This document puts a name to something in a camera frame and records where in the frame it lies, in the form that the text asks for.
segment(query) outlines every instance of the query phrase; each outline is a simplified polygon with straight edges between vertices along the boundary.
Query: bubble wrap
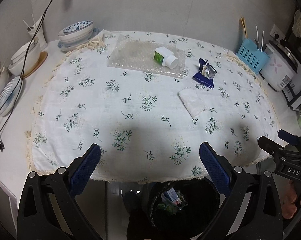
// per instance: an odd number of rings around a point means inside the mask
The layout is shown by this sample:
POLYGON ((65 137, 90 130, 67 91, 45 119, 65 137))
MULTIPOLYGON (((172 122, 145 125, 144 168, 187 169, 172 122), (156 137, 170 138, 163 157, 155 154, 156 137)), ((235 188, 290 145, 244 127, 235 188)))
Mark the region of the bubble wrap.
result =
POLYGON ((107 66, 149 71, 155 74, 182 79, 185 68, 185 51, 177 49, 173 44, 167 45, 149 41, 135 41, 132 39, 125 39, 123 36, 118 39, 117 44, 108 59, 107 66), (170 69, 166 66, 162 66, 153 59, 155 49, 162 46, 174 52, 174 55, 179 59, 179 65, 175 68, 170 69))

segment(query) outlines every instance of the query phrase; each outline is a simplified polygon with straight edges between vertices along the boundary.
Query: white pill bottle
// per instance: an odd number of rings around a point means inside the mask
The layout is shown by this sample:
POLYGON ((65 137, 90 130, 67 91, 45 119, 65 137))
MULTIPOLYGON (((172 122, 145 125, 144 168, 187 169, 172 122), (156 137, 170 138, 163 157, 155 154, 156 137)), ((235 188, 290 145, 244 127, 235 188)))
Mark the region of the white pill bottle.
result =
POLYGON ((179 63, 178 58, 174 56, 174 53, 165 47, 155 49, 154 60, 170 69, 175 68, 179 63))

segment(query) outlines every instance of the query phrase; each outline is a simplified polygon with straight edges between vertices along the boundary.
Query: blue utensil holder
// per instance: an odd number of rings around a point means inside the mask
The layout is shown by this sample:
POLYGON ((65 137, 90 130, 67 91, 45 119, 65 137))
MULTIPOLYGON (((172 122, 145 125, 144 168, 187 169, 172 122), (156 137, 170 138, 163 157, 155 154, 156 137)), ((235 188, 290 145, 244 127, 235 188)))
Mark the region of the blue utensil holder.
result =
POLYGON ((243 62, 245 62, 255 74, 269 61, 269 56, 260 51, 255 42, 250 39, 245 39, 236 54, 243 62))

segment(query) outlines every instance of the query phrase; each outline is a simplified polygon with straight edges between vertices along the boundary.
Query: human hand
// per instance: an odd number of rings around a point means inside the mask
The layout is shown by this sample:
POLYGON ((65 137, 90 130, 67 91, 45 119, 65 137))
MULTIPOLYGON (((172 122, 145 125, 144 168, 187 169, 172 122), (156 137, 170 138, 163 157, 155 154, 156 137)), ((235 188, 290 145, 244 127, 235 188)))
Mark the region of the human hand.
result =
POLYGON ((289 188, 285 194, 284 202, 282 204, 282 214, 283 218, 291 219, 297 211, 297 207, 294 202, 297 199, 297 194, 295 192, 294 182, 289 181, 289 188))

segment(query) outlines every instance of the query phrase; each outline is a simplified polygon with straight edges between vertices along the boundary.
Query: rice cooker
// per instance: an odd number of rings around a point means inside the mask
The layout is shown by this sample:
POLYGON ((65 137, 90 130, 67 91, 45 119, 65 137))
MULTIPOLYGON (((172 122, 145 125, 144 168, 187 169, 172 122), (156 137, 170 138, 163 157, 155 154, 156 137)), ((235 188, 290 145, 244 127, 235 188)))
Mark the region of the rice cooker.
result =
POLYGON ((270 57, 260 74, 276 91, 282 91, 297 74, 297 61, 287 47, 277 41, 266 44, 265 53, 270 57))

